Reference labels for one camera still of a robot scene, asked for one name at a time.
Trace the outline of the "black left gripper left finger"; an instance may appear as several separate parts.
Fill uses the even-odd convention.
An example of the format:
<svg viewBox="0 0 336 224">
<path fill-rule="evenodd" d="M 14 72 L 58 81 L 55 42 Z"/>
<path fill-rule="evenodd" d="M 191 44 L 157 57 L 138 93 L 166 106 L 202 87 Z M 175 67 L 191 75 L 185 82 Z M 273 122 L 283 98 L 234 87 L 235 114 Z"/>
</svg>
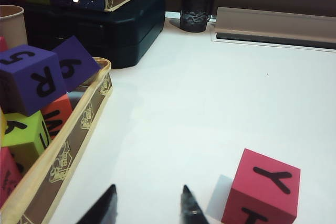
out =
<svg viewBox="0 0 336 224">
<path fill-rule="evenodd" d="M 77 223 L 115 223 L 117 218 L 117 190 L 112 184 Z"/>
</svg>

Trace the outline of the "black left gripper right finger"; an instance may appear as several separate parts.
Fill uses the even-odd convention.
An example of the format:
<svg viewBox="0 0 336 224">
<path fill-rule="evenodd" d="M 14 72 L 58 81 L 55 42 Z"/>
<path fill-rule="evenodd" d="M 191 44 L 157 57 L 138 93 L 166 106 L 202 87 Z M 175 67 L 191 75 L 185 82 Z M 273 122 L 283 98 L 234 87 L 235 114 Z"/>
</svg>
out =
<svg viewBox="0 0 336 224">
<path fill-rule="evenodd" d="M 198 205 L 198 202 L 194 195 L 191 193 L 187 185 L 183 186 L 181 194 L 181 213 L 180 223 L 182 224 L 208 224 L 208 221 L 203 214 L 202 209 Z"/>
</svg>

